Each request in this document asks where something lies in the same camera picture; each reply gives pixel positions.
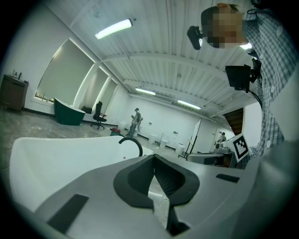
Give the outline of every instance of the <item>standing person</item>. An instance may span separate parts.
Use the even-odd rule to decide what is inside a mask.
[[[257,94],[263,104],[261,140],[249,148],[249,154],[239,163],[262,156],[272,146],[281,144],[284,136],[270,112],[270,104],[288,83],[297,63],[294,42],[270,9],[251,9],[244,15],[234,4],[219,3],[204,10],[201,25],[204,39],[215,48],[227,48],[250,43],[251,56],[261,62],[261,78],[256,80]]]
[[[226,141],[226,137],[225,137],[225,133],[222,132],[222,134],[220,135],[220,137],[219,137],[217,143],[222,143],[222,142],[224,142],[224,141]]]
[[[135,116],[131,115],[133,120],[132,120],[131,127],[129,129],[129,132],[127,133],[126,136],[133,137],[135,129],[136,129],[137,125],[139,124],[139,122],[141,121],[141,114],[139,113],[139,109],[136,108],[135,112],[136,112]]]

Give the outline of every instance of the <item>plaid shirt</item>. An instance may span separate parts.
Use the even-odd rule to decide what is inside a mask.
[[[287,84],[298,61],[297,49],[282,24],[265,13],[247,14],[246,38],[262,63],[262,79],[256,81],[257,95],[263,104],[262,133],[258,145],[249,148],[238,168],[244,169],[252,158],[262,156],[268,148],[281,144],[284,136],[270,112],[270,104]]]

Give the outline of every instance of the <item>wooden cabinet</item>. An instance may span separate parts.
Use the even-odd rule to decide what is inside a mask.
[[[0,88],[0,104],[15,110],[22,110],[27,88],[28,83],[4,75]]]

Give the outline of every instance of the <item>office chair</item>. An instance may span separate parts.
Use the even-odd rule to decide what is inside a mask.
[[[93,125],[97,125],[98,129],[100,127],[105,128],[104,126],[101,125],[101,122],[106,122],[107,119],[104,119],[104,117],[106,116],[105,114],[101,114],[101,108],[102,108],[102,102],[98,102],[96,107],[95,107],[95,114],[93,116],[93,119],[96,120],[97,122],[92,122],[90,127],[92,127]]]

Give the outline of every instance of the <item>ceiling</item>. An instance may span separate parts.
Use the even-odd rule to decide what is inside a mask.
[[[252,67],[251,57],[241,47],[214,49],[205,41],[196,51],[186,35],[189,26],[200,26],[201,12],[219,2],[223,1],[52,0],[47,6],[131,94],[140,95],[136,87],[154,91],[155,97],[140,97],[175,107],[180,99],[202,107],[200,115],[226,123],[222,114],[255,100],[229,87],[225,66]],[[225,2],[250,7],[249,0]],[[95,38],[100,30],[127,18],[133,21],[131,28]]]

